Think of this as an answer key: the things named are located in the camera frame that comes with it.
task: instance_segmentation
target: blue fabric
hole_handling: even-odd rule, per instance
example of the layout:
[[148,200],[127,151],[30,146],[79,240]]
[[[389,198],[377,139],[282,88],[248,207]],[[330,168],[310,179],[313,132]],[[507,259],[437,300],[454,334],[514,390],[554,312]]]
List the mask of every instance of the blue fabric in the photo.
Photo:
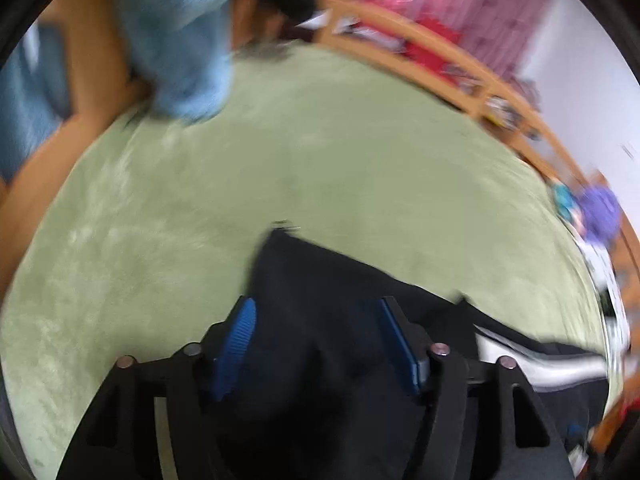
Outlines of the blue fabric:
[[118,0],[134,68],[156,87],[153,109],[190,121],[228,97],[228,0]]
[[70,114],[62,38],[50,27],[43,30],[41,36],[37,26],[30,30],[31,43],[22,38],[0,70],[0,174],[5,182]]
[[238,375],[257,323],[255,301],[247,298],[232,320],[220,353],[216,356],[216,370],[213,377],[213,398],[220,402],[236,387]]
[[573,193],[571,190],[563,184],[562,182],[556,182],[552,184],[552,189],[554,192],[554,199],[556,200],[556,208],[558,209],[558,214],[562,220],[567,222],[573,222],[574,218],[572,216],[572,211],[576,210],[578,207]]

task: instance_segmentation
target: white wall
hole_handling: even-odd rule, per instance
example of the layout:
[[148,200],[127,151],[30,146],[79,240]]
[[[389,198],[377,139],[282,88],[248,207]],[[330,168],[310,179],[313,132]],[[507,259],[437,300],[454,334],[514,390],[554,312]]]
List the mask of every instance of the white wall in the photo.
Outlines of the white wall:
[[640,234],[640,85],[580,0],[550,3],[520,75],[536,82],[545,122],[587,175],[604,174]]

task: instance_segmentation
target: light blue towel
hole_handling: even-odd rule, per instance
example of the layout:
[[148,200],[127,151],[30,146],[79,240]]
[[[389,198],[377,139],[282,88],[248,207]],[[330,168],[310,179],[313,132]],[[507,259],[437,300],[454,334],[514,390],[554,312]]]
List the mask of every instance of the light blue towel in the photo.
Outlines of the light blue towel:
[[231,84],[229,0],[118,0],[134,69],[154,83],[155,111],[212,117]]
[[0,70],[0,174],[11,182],[71,114],[59,31],[33,25]]

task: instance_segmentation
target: orange wooden panel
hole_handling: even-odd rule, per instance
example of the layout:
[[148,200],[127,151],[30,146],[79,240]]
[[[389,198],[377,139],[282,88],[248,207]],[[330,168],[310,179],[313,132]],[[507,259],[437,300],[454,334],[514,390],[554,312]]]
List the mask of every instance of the orange wooden panel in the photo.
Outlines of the orange wooden panel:
[[4,180],[2,180],[2,177],[0,177],[0,204],[4,202],[6,194],[7,194],[6,184],[4,183]]
[[640,281],[633,276],[620,291],[625,309],[631,310],[640,304]]
[[523,134],[514,136],[509,146],[519,153],[524,160],[532,165],[545,178],[558,178],[558,172],[536,150],[534,150]]
[[596,171],[596,173],[590,178],[590,182],[594,186],[607,186],[607,187],[609,187],[609,183],[608,183],[606,177],[599,171]]
[[612,243],[611,248],[609,250],[609,255],[611,256],[611,262],[613,263],[614,268],[629,268],[634,269],[636,263],[631,255],[631,251],[626,245],[626,240],[622,235],[622,231],[618,234],[618,237]]
[[[514,105],[515,102],[512,99],[509,99],[510,104]],[[567,168],[571,171],[572,176],[578,181],[580,184],[586,184],[587,179],[585,178],[582,170],[575,163],[571,155],[569,155],[568,151],[564,148],[564,146],[560,143],[558,138],[553,134],[553,132],[549,129],[548,126],[542,121],[537,113],[535,113],[532,109],[525,110],[519,109],[518,113],[523,114],[527,121],[529,122],[532,128],[535,128],[540,135],[545,137],[547,142],[553,147],[556,155],[564,162]]]
[[640,275],[640,240],[626,214],[622,214],[622,236]]

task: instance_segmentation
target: green rug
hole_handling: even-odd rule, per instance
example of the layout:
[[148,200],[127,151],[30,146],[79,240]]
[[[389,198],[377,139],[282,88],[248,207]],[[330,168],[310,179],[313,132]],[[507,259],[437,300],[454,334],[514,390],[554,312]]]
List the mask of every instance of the green rug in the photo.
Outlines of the green rug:
[[53,480],[115,359],[222,320],[272,222],[537,338],[604,350],[587,269],[545,185],[430,94],[316,46],[236,58],[203,124],[132,111],[82,157],[2,308],[25,452]]

